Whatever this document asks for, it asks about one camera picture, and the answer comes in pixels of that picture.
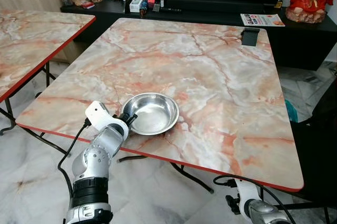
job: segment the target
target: black clip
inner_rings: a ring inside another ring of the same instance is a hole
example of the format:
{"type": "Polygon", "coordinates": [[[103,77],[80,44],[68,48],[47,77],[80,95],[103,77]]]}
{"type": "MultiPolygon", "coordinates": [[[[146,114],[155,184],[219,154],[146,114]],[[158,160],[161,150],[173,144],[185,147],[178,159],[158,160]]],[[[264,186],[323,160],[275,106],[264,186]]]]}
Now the black clip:
{"type": "Polygon", "coordinates": [[[258,28],[245,28],[241,33],[242,45],[256,46],[259,32],[260,29],[258,28]]]}
{"type": "Polygon", "coordinates": [[[226,195],[226,201],[228,206],[231,208],[231,211],[235,214],[235,215],[239,215],[240,213],[240,209],[238,204],[240,203],[240,196],[238,195],[238,198],[234,199],[232,196],[230,195],[226,195]]]}

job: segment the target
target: small box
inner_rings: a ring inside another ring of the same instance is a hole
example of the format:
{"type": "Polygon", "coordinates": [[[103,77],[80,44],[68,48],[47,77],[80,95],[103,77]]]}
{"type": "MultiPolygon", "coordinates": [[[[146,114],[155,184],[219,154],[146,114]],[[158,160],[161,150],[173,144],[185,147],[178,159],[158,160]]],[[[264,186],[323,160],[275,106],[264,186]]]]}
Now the small box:
{"type": "Polygon", "coordinates": [[[83,3],[81,6],[82,6],[83,8],[85,8],[85,9],[89,9],[89,8],[94,7],[95,4],[92,3],[92,2],[85,2],[85,3],[83,3]]]}
{"type": "Polygon", "coordinates": [[[130,12],[139,13],[139,8],[143,0],[132,0],[130,3],[130,12]]]}
{"type": "Polygon", "coordinates": [[[148,0],[148,1],[147,1],[148,7],[149,7],[150,9],[153,9],[155,1],[156,1],[156,0],[148,0]]]}

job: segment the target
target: black cable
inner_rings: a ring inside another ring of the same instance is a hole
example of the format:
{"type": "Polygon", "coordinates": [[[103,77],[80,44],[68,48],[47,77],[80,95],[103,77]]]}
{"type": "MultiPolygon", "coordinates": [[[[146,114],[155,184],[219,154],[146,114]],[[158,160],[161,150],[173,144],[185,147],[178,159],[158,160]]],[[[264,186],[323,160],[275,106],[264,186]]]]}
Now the black cable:
{"type": "Polygon", "coordinates": [[[61,161],[58,163],[57,168],[58,170],[63,174],[65,181],[67,182],[67,186],[68,186],[68,191],[69,191],[69,197],[70,199],[73,198],[73,187],[72,187],[72,183],[70,182],[69,176],[67,174],[67,172],[61,167],[63,161],[66,159],[66,157],[69,155],[70,151],[72,150],[72,148],[75,145],[75,142],[77,141],[78,137],[80,136],[80,134],[82,133],[82,131],[87,127],[90,126],[91,122],[89,121],[88,118],[85,119],[85,122],[82,126],[82,128],[78,131],[77,135],[75,136],[72,144],[70,145],[68,151],[66,154],[64,154],[63,158],[61,159],[61,161]]]}
{"type": "Polygon", "coordinates": [[[276,195],[274,193],[272,193],[269,189],[267,189],[263,185],[259,184],[258,182],[255,182],[253,179],[241,177],[241,176],[238,176],[238,175],[221,175],[221,176],[218,176],[218,177],[214,178],[213,179],[213,183],[215,183],[216,185],[219,185],[219,186],[225,186],[225,182],[224,183],[217,182],[217,180],[221,179],[221,178],[237,178],[237,179],[248,181],[248,182],[253,183],[256,186],[262,188],[263,190],[265,190],[266,192],[268,192],[269,195],[272,196],[279,203],[279,205],[283,208],[284,212],[286,213],[286,215],[288,216],[288,218],[290,219],[290,221],[293,224],[296,224],[294,218],[291,216],[291,214],[286,209],[286,207],[284,206],[284,204],[278,199],[278,197],[276,197],[276,195]]]}

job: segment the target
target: cabinet drawer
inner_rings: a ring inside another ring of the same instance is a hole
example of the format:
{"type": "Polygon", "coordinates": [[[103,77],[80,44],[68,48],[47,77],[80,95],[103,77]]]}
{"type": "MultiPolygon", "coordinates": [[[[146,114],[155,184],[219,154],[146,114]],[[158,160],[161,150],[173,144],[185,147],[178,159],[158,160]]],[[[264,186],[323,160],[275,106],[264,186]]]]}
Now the cabinet drawer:
{"type": "Polygon", "coordinates": [[[0,0],[0,10],[3,9],[23,9],[23,10],[43,10],[39,0],[0,0]]]}

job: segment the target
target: marble-pattern table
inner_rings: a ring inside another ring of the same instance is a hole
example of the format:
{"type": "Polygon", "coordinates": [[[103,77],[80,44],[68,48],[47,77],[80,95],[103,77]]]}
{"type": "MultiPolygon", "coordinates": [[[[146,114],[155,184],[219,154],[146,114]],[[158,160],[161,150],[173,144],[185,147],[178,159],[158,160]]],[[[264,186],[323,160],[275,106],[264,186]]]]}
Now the marble-pattern table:
{"type": "Polygon", "coordinates": [[[0,11],[0,102],[94,21],[93,15],[0,11]]]}
{"type": "Polygon", "coordinates": [[[132,133],[123,150],[297,191],[303,178],[267,33],[242,46],[242,30],[121,18],[16,122],[74,138],[93,100],[118,114],[133,95],[164,93],[179,105],[178,123],[157,136],[132,133]]]}

